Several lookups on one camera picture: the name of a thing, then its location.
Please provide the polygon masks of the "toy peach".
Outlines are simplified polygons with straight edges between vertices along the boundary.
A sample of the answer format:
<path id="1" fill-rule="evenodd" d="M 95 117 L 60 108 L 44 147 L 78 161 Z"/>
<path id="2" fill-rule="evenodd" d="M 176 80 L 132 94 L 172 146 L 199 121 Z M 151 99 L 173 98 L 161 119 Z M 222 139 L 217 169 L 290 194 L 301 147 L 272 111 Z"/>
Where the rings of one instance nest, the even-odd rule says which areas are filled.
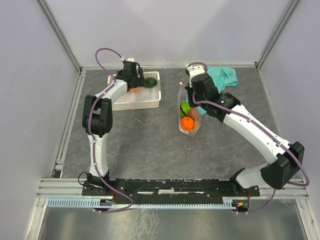
<path id="1" fill-rule="evenodd" d="M 130 92 L 134 93 L 134 92 L 138 92 L 139 90 L 140 90 L 140 87 L 136 87 L 136 88 L 130 89 Z"/>

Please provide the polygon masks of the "dark green toy avocado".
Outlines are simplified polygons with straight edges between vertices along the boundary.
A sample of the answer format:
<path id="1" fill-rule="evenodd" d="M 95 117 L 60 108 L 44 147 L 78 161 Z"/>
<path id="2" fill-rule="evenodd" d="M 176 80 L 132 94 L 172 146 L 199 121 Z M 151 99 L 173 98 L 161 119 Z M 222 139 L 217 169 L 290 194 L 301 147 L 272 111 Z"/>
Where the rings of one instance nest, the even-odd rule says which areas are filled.
<path id="1" fill-rule="evenodd" d="M 153 77 L 147 77 L 144 79 L 144 87 L 145 88 L 154 88 L 158 84 L 157 79 Z"/>

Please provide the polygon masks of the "green toy watermelon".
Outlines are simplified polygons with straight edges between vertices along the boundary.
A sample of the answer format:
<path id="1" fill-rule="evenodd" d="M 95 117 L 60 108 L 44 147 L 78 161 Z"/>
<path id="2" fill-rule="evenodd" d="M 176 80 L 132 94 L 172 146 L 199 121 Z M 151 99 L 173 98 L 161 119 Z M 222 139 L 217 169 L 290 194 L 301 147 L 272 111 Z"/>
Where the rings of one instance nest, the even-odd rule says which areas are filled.
<path id="1" fill-rule="evenodd" d="M 183 101 L 179 105 L 179 115 L 181 118 L 188 117 L 189 110 L 191 109 L 189 103 L 187 101 Z"/>

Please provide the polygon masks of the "clear zip top bag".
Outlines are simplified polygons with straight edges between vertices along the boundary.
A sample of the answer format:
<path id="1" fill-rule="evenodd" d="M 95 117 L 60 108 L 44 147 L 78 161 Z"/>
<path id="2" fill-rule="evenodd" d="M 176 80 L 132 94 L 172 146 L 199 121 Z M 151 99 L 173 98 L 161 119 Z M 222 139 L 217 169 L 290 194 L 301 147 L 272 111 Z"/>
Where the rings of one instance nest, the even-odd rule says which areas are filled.
<path id="1" fill-rule="evenodd" d="M 188 94 L 182 82 L 179 83 L 177 94 L 177 119 L 179 130 L 191 137 L 195 137 L 201 127 L 202 116 L 196 107 L 191 107 Z"/>

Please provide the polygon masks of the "toy orange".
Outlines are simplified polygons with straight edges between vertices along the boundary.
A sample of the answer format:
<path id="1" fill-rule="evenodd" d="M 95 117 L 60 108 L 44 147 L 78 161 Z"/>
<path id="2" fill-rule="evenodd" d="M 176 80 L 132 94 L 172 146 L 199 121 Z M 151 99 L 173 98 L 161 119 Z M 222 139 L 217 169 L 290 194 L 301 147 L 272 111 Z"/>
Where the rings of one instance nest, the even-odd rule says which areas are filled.
<path id="1" fill-rule="evenodd" d="M 192 131 L 195 127 L 195 120 L 189 116 L 182 117 L 180 126 L 184 131 Z"/>

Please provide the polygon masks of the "brown toy kiwi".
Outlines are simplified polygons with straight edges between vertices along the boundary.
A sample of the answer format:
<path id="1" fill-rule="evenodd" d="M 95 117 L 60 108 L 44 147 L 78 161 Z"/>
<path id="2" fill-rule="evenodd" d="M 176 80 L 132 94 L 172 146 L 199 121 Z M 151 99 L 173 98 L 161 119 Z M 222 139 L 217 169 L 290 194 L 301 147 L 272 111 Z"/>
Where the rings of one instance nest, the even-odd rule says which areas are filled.
<path id="1" fill-rule="evenodd" d="M 194 121 L 196 121 L 197 118 L 199 117 L 199 111 L 198 111 L 198 109 L 197 109 L 196 107 L 191 108 L 191 109 L 189 110 L 188 116 L 189 116 L 190 118 L 192 118 Z"/>

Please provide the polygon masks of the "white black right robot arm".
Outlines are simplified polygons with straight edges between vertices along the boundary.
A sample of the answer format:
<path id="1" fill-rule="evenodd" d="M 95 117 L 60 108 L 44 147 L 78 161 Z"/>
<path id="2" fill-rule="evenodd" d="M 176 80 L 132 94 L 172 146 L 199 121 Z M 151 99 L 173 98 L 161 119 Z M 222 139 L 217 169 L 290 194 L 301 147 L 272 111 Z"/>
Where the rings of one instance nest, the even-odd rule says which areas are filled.
<path id="1" fill-rule="evenodd" d="M 302 170 L 305 151 L 301 143 L 290 143 L 277 136 L 250 114 L 232 94 L 219 93 L 207 73 L 190 74 L 186 90 L 191 106 L 201 107 L 209 116 L 240 133 L 266 160 L 265 164 L 235 173 L 235 180 L 229 183 L 231 193 L 240 196 L 248 188 L 262 184 L 276 190 L 286 184 L 295 185 L 292 178 Z"/>

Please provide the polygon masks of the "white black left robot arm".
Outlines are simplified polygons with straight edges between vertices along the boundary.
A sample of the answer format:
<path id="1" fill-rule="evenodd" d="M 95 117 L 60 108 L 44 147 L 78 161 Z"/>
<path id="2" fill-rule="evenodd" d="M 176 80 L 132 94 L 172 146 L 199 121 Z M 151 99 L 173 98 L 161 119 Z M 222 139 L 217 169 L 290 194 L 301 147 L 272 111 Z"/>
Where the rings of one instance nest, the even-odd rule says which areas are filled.
<path id="1" fill-rule="evenodd" d="M 113 104 L 132 89 L 144 86 L 144 73 L 140 64 L 130 57 L 123 60 L 123 69 L 111 75 L 111 83 L 95 95 L 84 99 L 82 126 L 90 146 L 90 168 L 87 182 L 99 195 L 110 190 L 118 193 L 109 182 L 107 164 L 107 138 L 113 126 Z"/>

